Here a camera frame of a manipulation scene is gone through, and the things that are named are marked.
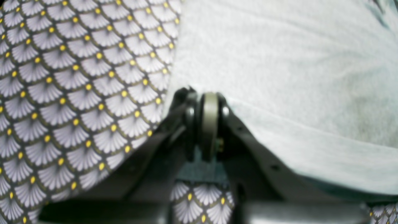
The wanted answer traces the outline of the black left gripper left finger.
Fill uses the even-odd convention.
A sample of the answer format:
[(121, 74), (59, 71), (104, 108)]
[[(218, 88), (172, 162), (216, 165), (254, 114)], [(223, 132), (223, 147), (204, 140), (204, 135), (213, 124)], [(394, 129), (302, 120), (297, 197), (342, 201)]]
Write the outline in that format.
[(110, 176), (72, 199), (50, 203), (41, 224), (171, 224), (169, 197), (197, 144), (198, 93), (181, 88), (167, 117)]

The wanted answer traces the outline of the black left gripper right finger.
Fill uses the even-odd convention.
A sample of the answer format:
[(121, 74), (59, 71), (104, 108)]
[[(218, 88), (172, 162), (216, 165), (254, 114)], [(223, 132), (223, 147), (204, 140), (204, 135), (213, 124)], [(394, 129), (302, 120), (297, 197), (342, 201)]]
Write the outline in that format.
[(367, 224), (361, 202), (324, 193), (291, 171), (232, 112), (220, 93), (200, 98), (202, 159), (220, 162), (236, 207), (232, 224)]

